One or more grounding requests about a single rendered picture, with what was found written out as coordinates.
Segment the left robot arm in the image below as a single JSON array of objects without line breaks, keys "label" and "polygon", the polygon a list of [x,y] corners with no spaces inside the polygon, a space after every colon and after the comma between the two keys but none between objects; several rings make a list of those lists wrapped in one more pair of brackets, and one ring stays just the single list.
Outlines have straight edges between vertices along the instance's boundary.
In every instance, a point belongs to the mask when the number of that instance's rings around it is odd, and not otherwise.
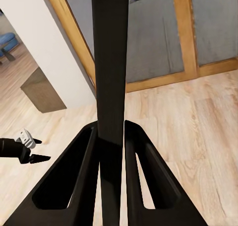
[{"label": "left robot arm", "polygon": [[48,161],[50,156],[31,155],[31,149],[41,143],[41,140],[33,138],[27,129],[22,128],[14,135],[14,139],[0,138],[0,157],[19,158],[21,164]]}]

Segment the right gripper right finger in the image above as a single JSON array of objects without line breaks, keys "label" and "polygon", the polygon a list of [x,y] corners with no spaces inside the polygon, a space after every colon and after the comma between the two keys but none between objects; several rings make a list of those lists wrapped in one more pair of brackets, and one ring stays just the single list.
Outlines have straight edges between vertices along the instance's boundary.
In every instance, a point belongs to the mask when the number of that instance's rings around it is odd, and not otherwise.
[{"label": "right gripper right finger", "polygon": [[[128,226],[208,226],[144,129],[124,122]],[[138,154],[155,209],[143,203]]]}]

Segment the poster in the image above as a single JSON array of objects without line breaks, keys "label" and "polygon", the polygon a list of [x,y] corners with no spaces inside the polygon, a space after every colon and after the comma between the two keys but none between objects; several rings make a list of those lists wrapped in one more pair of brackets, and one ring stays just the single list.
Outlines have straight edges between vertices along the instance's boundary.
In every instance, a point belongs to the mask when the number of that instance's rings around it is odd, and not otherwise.
[{"label": "poster", "polygon": [[92,0],[103,226],[119,226],[129,0]]}]

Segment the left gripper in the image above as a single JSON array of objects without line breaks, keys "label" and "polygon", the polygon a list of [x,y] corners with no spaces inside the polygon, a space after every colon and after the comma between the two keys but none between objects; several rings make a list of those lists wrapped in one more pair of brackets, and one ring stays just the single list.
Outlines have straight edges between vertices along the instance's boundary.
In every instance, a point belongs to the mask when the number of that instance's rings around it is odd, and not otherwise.
[{"label": "left gripper", "polygon": [[[25,144],[21,142],[15,142],[15,139],[3,139],[3,148],[0,154],[0,157],[8,157],[8,158],[19,158],[21,164],[26,163],[39,163],[43,161],[48,161],[51,159],[50,156],[44,155],[31,155],[31,148],[26,147]],[[41,144],[42,141],[33,138],[36,144]]]}]

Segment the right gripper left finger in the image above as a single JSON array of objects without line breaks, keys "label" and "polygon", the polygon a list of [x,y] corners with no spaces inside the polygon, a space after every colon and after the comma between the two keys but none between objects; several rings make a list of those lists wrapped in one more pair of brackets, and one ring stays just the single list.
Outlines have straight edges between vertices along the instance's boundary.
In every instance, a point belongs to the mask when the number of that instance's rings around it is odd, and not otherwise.
[{"label": "right gripper left finger", "polygon": [[93,226],[98,121],[85,125],[3,226]]}]

